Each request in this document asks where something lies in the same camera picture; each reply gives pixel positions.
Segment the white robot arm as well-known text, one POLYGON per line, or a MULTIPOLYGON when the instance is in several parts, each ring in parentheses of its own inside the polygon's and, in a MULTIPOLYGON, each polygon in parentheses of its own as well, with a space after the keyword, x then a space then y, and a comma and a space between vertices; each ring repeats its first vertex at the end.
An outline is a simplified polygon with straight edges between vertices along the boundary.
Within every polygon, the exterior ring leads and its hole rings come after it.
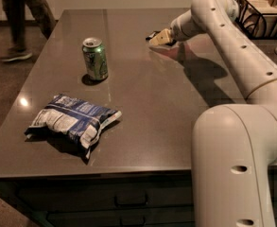
POLYGON ((194 126, 196 227, 276 227, 268 166, 277 163, 277 65, 235 27, 238 14, 234 0, 192 0, 150 40, 162 45, 207 33, 246 100, 215 106, 194 126))

